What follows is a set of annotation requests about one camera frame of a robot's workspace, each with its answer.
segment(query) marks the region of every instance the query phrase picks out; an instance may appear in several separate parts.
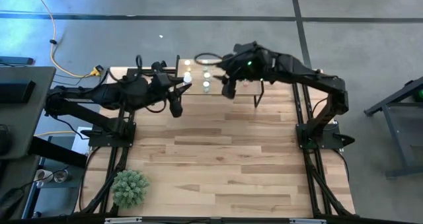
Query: black cable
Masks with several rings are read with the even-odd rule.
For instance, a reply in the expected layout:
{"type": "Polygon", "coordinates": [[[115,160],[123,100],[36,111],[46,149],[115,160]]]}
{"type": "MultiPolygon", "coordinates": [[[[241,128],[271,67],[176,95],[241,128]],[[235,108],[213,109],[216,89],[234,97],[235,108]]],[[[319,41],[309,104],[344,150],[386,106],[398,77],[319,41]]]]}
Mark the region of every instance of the black cable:
{"type": "Polygon", "coordinates": [[[88,166],[90,164],[91,158],[94,156],[94,154],[100,149],[100,147],[96,147],[93,152],[91,153],[91,155],[88,156],[87,159],[87,164],[85,165],[85,169],[84,169],[84,173],[81,177],[81,187],[79,188],[79,201],[78,201],[78,205],[79,205],[79,211],[82,211],[82,204],[81,204],[81,199],[82,199],[82,192],[83,192],[83,188],[84,188],[84,179],[85,179],[85,174],[87,173],[87,169],[88,166]]]}
{"type": "Polygon", "coordinates": [[[85,91],[85,92],[82,92],[81,94],[87,94],[87,93],[91,93],[91,92],[93,92],[94,90],[96,90],[96,89],[98,89],[103,83],[104,83],[104,81],[106,80],[106,78],[107,78],[107,75],[109,74],[109,69],[107,69],[106,70],[106,72],[104,73],[104,75],[103,75],[103,78],[100,80],[100,82],[98,82],[98,84],[96,85],[96,86],[94,86],[94,88],[92,88],[92,89],[89,89],[89,90],[87,90],[87,91],[85,91]]]}
{"type": "Polygon", "coordinates": [[[325,101],[325,100],[327,100],[327,99],[328,99],[328,98],[324,98],[324,99],[322,99],[322,100],[318,101],[318,102],[316,103],[316,105],[314,106],[313,110],[311,111],[311,115],[313,115],[313,116],[314,116],[317,105],[319,105],[319,103],[321,103],[321,102],[323,102],[323,101],[325,101]]]}
{"type": "Polygon", "coordinates": [[[209,53],[209,52],[200,53],[200,54],[198,54],[198,55],[194,56],[194,61],[195,61],[197,64],[199,64],[199,65],[205,65],[205,66],[210,66],[210,65],[219,65],[220,63],[224,62],[224,61],[223,61],[223,57],[221,57],[221,56],[219,56],[219,55],[217,55],[217,54],[215,54],[215,53],[209,53]],[[219,62],[214,62],[214,63],[203,63],[203,62],[199,62],[199,61],[198,61],[198,58],[199,58],[200,56],[213,56],[213,57],[216,57],[217,59],[222,59],[222,61],[219,61],[219,62]]]}
{"type": "Polygon", "coordinates": [[[56,118],[56,117],[53,117],[53,116],[52,116],[52,118],[55,119],[55,120],[57,120],[57,121],[59,121],[59,122],[63,122],[64,124],[68,125],[71,128],[71,130],[73,132],[75,132],[81,139],[89,139],[89,137],[88,138],[83,138],[82,135],[78,131],[76,131],[75,129],[73,129],[72,125],[69,124],[68,122],[63,121],[63,120],[60,120],[59,118],[56,118]]]}
{"type": "Polygon", "coordinates": [[[336,154],[338,154],[341,157],[341,159],[344,161],[345,171],[346,171],[346,178],[347,178],[348,182],[350,182],[350,171],[348,170],[348,164],[346,163],[346,160],[345,160],[344,156],[337,149],[333,149],[333,151],[336,154]]]}
{"type": "Polygon", "coordinates": [[[54,175],[55,173],[60,172],[60,171],[63,171],[63,170],[65,170],[65,169],[67,169],[67,168],[69,168],[69,165],[68,165],[68,166],[66,166],[65,168],[62,168],[62,169],[59,169],[59,170],[56,170],[56,171],[52,172],[49,176],[47,176],[47,177],[45,177],[45,178],[40,178],[40,179],[38,179],[38,180],[34,180],[34,181],[32,181],[32,182],[29,182],[28,184],[24,184],[24,185],[22,185],[20,188],[24,188],[25,186],[27,186],[27,185],[29,185],[29,184],[33,184],[33,183],[38,182],[38,181],[41,181],[41,180],[45,180],[45,179],[47,179],[47,178],[51,177],[51,175],[54,175]]]}
{"type": "Polygon", "coordinates": [[[76,77],[70,77],[70,76],[58,75],[58,74],[54,74],[54,76],[63,77],[63,78],[67,78],[67,79],[80,79],[80,78],[76,78],[76,77]]]}
{"type": "Polygon", "coordinates": [[[135,57],[135,64],[137,65],[137,75],[135,76],[135,79],[133,79],[133,80],[125,80],[125,79],[127,79],[127,77],[126,76],[124,76],[124,80],[119,80],[119,79],[117,79],[114,75],[113,75],[113,73],[110,71],[110,68],[108,68],[107,69],[107,71],[108,71],[108,73],[109,73],[109,75],[110,75],[110,77],[114,80],[114,81],[116,81],[117,83],[122,83],[122,84],[130,84],[130,83],[133,83],[133,82],[135,82],[135,81],[137,81],[142,75],[145,75],[145,76],[151,76],[151,75],[146,75],[144,72],[143,72],[143,58],[140,56],[140,55],[137,55],[136,57],[135,57]]]}
{"type": "Polygon", "coordinates": [[[152,110],[152,109],[148,108],[147,106],[144,106],[144,107],[145,107],[145,109],[147,109],[149,112],[152,112],[152,113],[161,113],[161,112],[163,112],[163,111],[165,110],[165,108],[166,108],[167,100],[166,100],[166,99],[164,99],[164,100],[163,100],[163,102],[164,102],[163,108],[162,108],[162,109],[160,109],[160,110],[158,110],[158,111],[154,111],[154,110],[152,110]]]}
{"type": "Polygon", "coordinates": [[[82,81],[82,79],[88,78],[89,75],[90,74],[86,74],[86,75],[84,75],[84,77],[81,77],[81,78],[72,78],[72,79],[79,79],[78,82],[76,82],[75,84],[69,84],[69,83],[63,83],[63,82],[57,82],[57,81],[53,81],[53,82],[58,83],[58,84],[62,84],[62,85],[77,86],[82,81]]]}
{"type": "Polygon", "coordinates": [[[329,128],[329,129],[323,129],[323,131],[332,131],[335,130],[338,127],[338,122],[335,123],[335,126],[333,128],[329,128]]]}

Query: concrete floor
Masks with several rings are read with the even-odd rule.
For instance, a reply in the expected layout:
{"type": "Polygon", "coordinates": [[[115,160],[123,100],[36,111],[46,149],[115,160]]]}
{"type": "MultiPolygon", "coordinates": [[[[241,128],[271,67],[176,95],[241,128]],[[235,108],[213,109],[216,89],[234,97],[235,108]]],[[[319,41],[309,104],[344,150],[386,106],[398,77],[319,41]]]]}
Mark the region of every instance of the concrete floor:
{"type": "MultiPolygon", "coordinates": [[[[45,0],[54,13],[161,16],[294,17],[292,0],[45,0]]],[[[303,17],[423,17],[423,0],[299,0],[303,17]]],[[[39,0],[0,0],[0,10],[45,12],[39,0]]],[[[133,66],[176,54],[225,54],[235,43],[258,41],[278,52],[302,58],[295,22],[195,20],[57,20],[57,61],[75,73],[101,64],[133,66]]],[[[387,180],[399,157],[382,114],[366,118],[364,109],[423,75],[423,27],[407,23],[304,23],[313,68],[345,79],[350,111],[337,120],[342,133],[356,138],[346,148],[350,187],[357,214],[363,217],[423,222],[423,174],[387,180]]],[[[36,65],[49,59],[52,25],[42,19],[0,19],[0,52],[29,56],[36,65]]],[[[55,80],[72,83],[73,79],[55,80]]],[[[84,80],[93,86],[97,80],[84,80]]],[[[64,118],[75,127],[80,120],[64,118]]],[[[42,117],[37,132],[68,130],[42,117]]]]}

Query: green succulent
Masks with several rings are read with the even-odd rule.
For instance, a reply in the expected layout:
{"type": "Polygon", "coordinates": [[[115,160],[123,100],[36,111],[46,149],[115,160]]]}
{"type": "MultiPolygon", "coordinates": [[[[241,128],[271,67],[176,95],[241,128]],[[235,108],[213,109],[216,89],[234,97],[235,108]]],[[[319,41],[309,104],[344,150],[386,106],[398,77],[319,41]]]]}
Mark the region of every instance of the green succulent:
{"type": "Polygon", "coordinates": [[[113,202],[121,208],[129,209],[142,204],[150,183],[139,171],[124,170],[114,178],[111,187],[113,202]]]}

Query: wooden table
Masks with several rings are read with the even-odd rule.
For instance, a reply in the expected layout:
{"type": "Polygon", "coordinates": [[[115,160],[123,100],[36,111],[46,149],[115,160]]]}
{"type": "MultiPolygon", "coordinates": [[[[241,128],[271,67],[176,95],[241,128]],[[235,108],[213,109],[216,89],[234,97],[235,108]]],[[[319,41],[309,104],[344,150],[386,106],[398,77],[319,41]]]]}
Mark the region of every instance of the wooden table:
{"type": "MultiPolygon", "coordinates": [[[[126,69],[112,68],[112,72],[121,77],[126,69]]],[[[304,160],[296,142],[292,86],[264,86],[256,109],[251,96],[229,100],[221,95],[184,95],[180,118],[173,118],[168,109],[160,114],[138,110],[127,168],[143,172],[151,186],[142,206],[120,209],[119,215],[311,217],[304,160]]],[[[310,89],[310,96],[314,106],[327,95],[310,89]]],[[[103,108],[100,113],[118,115],[103,108]]],[[[102,186],[109,156],[110,148],[103,147],[93,157],[83,206],[102,186]]],[[[354,213],[342,159],[329,150],[322,150],[322,158],[327,184],[354,213]]],[[[319,188],[317,195],[323,211],[319,188]]]]}

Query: cable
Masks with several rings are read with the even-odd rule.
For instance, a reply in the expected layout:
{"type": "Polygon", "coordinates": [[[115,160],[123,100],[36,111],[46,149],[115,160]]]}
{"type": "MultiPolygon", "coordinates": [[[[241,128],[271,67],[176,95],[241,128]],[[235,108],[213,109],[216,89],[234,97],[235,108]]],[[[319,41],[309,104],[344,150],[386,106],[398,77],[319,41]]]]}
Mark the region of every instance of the cable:
{"type": "Polygon", "coordinates": [[[161,112],[163,112],[163,111],[165,110],[165,108],[166,108],[166,104],[167,104],[166,99],[164,99],[164,100],[163,100],[163,102],[165,103],[165,104],[164,104],[164,106],[163,106],[163,108],[162,108],[162,109],[160,109],[160,110],[158,110],[158,111],[154,111],[154,110],[152,110],[152,109],[148,108],[148,107],[147,107],[147,106],[145,106],[145,105],[144,105],[144,107],[145,107],[145,109],[147,109],[149,112],[152,112],[152,113],[161,113],[161,112]]]}
{"type": "Polygon", "coordinates": [[[58,75],[58,76],[60,76],[60,77],[65,77],[65,78],[70,78],[70,79],[78,79],[78,82],[76,82],[75,84],[64,83],[64,82],[58,82],[58,81],[53,81],[53,82],[58,83],[58,84],[61,84],[61,85],[71,85],[71,86],[77,86],[77,85],[78,85],[78,84],[82,81],[82,79],[89,77],[89,76],[90,76],[90,74],[86,74],[86,75],[84,75],[84,77],[81,77],[81,78],[72,78],[72,77],[67,77],[67,76],[63,76],[63,75],[58,75]]]}
{"type": "Polygon", "coordinates": [[[52,116],[52,118],[55,119],[55,120],[57,120],[57,121],[59,121],[59,122],[63,122],[64,124],[68,125],[71,128],[71,130],[73,132],[75,132],[81,139],[89,139],[89,137],[88,138],[83,138],[82,135],[78,131],[76,131],[75,129],[73,129],[72,125],[69,124],[68,122],[65,122],[63,120],[60,120],[59,118],[56,118],[56,117],[53,117],[53,116],[52,116]]]}
{"type": "Polygon", "coordinates": [[[70,77],[70,76],[64,76],[64,75],[58,75],[58,74],[54,74],[54,76],[68,78],[68,79],[80,79],[80,78],[75,78],[75,77],[70,77]]]}
{"type": "Polygon", "coordinates": [[[61,134],[61,133],[75,133],[75,132],[74,131],[47,131],[47,132],[44,132],[44,133],[35,134],[34,136],[39,137],[39,136],[44,136],[44,135],[61,134]]]}
{"type": "MultiPolygon", "coordinates": [[[[319,105],[319,103],[321,103],[321,102],[323,102],[323,101],[325,101],[325,100],[327,100],[328,98],[324,98],[324,99],[322,99],[322,100],[320,100],[320,101],[318,101],[317,103],[316,103],[316,105],[313,107],[313,110],[311,111],[311,114],[314,116],[314,113],[315,113],[315,110],[316,110],[316,107],[317,107],[317,105],[319,105]]],[[[332,130],[335,130],[338,126],[339,126],[339,123],[338,122],[336,122],[335,121],[335,126],[333,127],[333,128],[329,128],[329,129],[324,129],[323,131],[332,131],[332,130]]]]}
{"type": "Polygon", "coordinates": [[[224,63],[224,62],[229,61],[229,60],[231,60],[231,59],[234,59],[234,58],[236,58],[236,57],[238,57],[238,56],[240,56],[240,55],[243,55],[243,54],[245,54],[245,53],[249,53],[249,52],[251,52],[251,51],[253,51],[253,50],[255,50],[255,49],[256,49],[256,48],[252,48],[252,49],[250,49],[250,50],[246,50],[246,51],[244,51],[244,52],[241,52],[241,53],[235,54],[235,55],[233,55],[233,56],[231,56],[231,57],[229,57],[229,58],[227,58],[227,59],[223,59],[223,57],[221,57],[221,56],[219,56],[219,55],[217,55],[217,54],[215,54],[215,53],[204,52],[204,53],[200,53],[200,54],[198,54],[198,55],[194,56],[194,61],[195,61],[197,64],[199,64],[199,65],[205,65],[205,66],[219,65],[220,63],[224,63]],[[199,58],[200,56],[214,56],[214,57],[216,57],[216,58],[222,59],[222,61],[219,61],[219,62],[213,62],[213,63],[203,63],[203,62],[199,62],[199,61],[198,61],[198,58],[199,58]]]}
{"type": "Polygon", "coordinates": [[[348,170],[348,164],[346,163],[346,160],[345,160],[344,156],[337,149],[333,149],[333,151],[336,154],[338,154],[341,157],[341,159],[344,161],[345,171],[346,171],[346,178],[347,178],[348,182],[350,182],[350,171],[348,170]]]}
{"type": "Polygon", "coordinates": [[[94,156],[94,154],[100,149],[100,147],[96,147],[93,152],[91,152],[91,155],[88,156],[87,159],[87,164],[85,165],[85,169],[84,169],[84,173],[81,177],[81,187],[79,189],[79,201],[78,201],[78,205],[79,205],[79,211],[82,211],[82,204],[81,204],[81,199],[82,199],[82,192],[83,192],[83,188],[84,188],[84,179],[85,179],[85,174],[87,173],[87,169],[88,166],[90,164],[91,158],[94,156]]]}
{"type": "Polygon", "coordinates": [[[323,101],[325,101],[325,100],[327,100],[327,99],[328,99],[328,98],[324,98],[324,99],[322,99],[322,100],[318,101],[318,102],[316,103],[316,105],[314,106],[313,110],[311,111],[311,115],[313,115],[313,116],[314,116],[317,105],[319,105],[319,103],[321,103],[321,102],[323,102],[323,101]]]}
{"type": "Polygon", "coordinates": [[[142,57],[140,56],[140,55],[137,55],[136,57],[135,57],[135,64],[137,65],[137,70],[138,70],[138,72],[137,72],[137,75],[136,75],[136,77],[135,77],[135,79],[133,79],[133,80],[126,80],[127,79],[127,77],[126,76],[124,76],[123,77],[123,79],[117,79],[114,75],[113,75],[113,73],[111,72],[111,70],[110,70],[110,68],[108,68],[107,69],[107,71],[108,71],[108,74],[110,75],[110,77],[114,80],[114,81],[116,81],[117,83],[121,83],[121,84],[130,84],[130,83],[133,83],[133,82],[135,82],[135,81],[137,81],[140,77],[141,77],[141,75],[145,75],[145,76],[152,76],[153,74],[151,74],[151,75],[147,75],[147,74],[145,74],[144,72],[143,72],[143,59],[142,59],[142,57]]]}
{"type": "Polygon", "coordinates": [[[32,183],[35,183],[35,182],[38,182],[38,181],[41,181],[41,180],[45,180],[45,179],[47,179],[47,178],[51,177],[51,175],[53,175],[53,174],[55,174],[55,173],[57,173],[57,172],[63,171],[63,170],[65,170],[65,169],[67,169],[67,168],[69,168],[69,165],[68,165],[68,166],[66,166],[66,167],[65,167],[65,168],[63,168],[63,169],[59,169],[59,170],[56,170],[56,171],[52,172],[49,176],[47,176],[47,177],[45,177],[45,178],[41,178],[41,179],[38,179],[38,180],[34,180],[34,181],[32,181],[32,182],[29,182],[28,184],[24,184],[24,185],[22,185],[20,188],[24,188],[25,186],[27,186],[27,185],[29,185],[29,184],[32,184],[32,183]]]}
{"type": "Polygon", "coordinates": [[[69,71],[67,71],[66,69],[64,69],[64,68],[62,68],[57,62],[56,62],[56,60],[54,59],[54,52],[55,52],[55,50],[53,50],[53,46],[54,45],[56,45],[58,42],[56,41],[56,22],[55,22],[55,20],[54,20],[54,18],[53,18],[53,15],[52,15],[52,13],[50,12],[50,10],[49,10],[49,8],[47,7],[47,4],[44,2],[44,0],[40,0],[41,1],[41,3],[44,5],[44,7],[47,9],[47,12],[48,12],[48,14],[50,15],[50,18],[51,18],[51,20],[52,20],[52,23],[53,23],[53,39],[51,39],[50,40],[50,44],[52,45],[51,47],[50,47],[50,59],[51,59],[51,61],[53,62],[53,64],[57,67],[57,68],[59,68],[60,70],[62,70],[63,72],[65,72],[65,73],[67,73],[68,75],[72,75],[72,76],[74,76],[74,77],[78,77],[78,78],[84,78],[84,77],[86,77],[85,75],[76,75],[76,74],[74,74],[74,73],[71,73],[71,72],[69,72],[69,71]]]}

